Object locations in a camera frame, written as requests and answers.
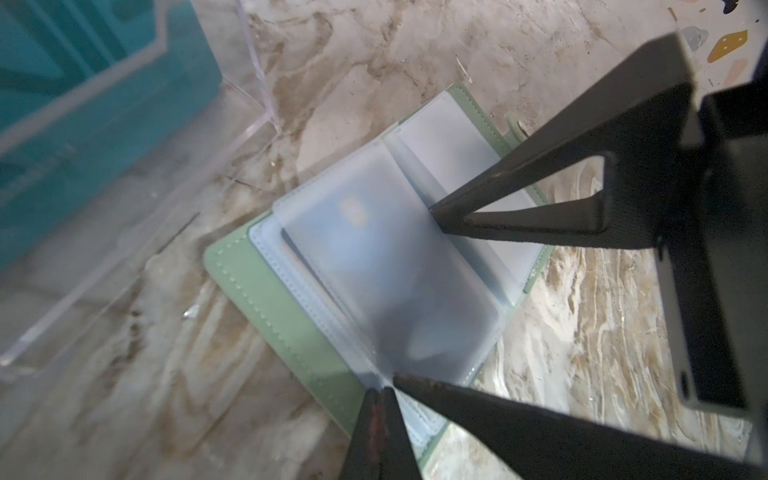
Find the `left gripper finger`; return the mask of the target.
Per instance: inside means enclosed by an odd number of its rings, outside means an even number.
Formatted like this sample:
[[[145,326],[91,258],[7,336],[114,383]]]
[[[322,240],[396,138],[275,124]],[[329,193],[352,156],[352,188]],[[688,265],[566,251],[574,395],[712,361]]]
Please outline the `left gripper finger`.
[[[395,390],[367,390],[339,479],[421,478]]]

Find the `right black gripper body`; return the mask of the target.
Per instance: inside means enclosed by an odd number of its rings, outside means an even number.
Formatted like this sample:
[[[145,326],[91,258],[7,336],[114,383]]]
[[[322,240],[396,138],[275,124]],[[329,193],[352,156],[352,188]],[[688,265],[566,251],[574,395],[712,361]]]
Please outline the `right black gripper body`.
[[[678,395],[750,422],[767,464],[767,62],[705,96],[685,129],[683,174],[656,250]]]

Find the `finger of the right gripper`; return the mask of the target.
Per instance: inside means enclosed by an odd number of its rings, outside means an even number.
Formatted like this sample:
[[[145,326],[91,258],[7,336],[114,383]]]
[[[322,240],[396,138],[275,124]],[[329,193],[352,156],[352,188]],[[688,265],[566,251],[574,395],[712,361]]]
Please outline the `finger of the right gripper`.
[[[397,373],[394,386],[457,424],[523,479],[764,479],[765,469],[470,388]]]
[[[679,37],[650,40],[431,214],[443,232],[468,238],[651,248],[692,94]]]

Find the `green card holder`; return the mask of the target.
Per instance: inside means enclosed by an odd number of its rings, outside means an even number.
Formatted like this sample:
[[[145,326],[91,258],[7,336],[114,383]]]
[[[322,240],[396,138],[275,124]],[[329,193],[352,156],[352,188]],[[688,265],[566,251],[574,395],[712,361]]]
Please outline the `green card holder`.
[[[453,84],[205,251],[344,432],[397,371],[471,384],[529,294],[549,247],[451,237],[429,214],[523,138]]]

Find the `teal VIP credit card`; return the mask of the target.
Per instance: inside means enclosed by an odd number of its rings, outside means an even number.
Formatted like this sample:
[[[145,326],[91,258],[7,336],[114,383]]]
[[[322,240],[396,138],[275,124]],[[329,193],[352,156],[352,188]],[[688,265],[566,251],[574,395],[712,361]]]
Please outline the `teal VIP credit card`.
[[[12,264],[218,95],[188,1],[1,5],[1,263]]]

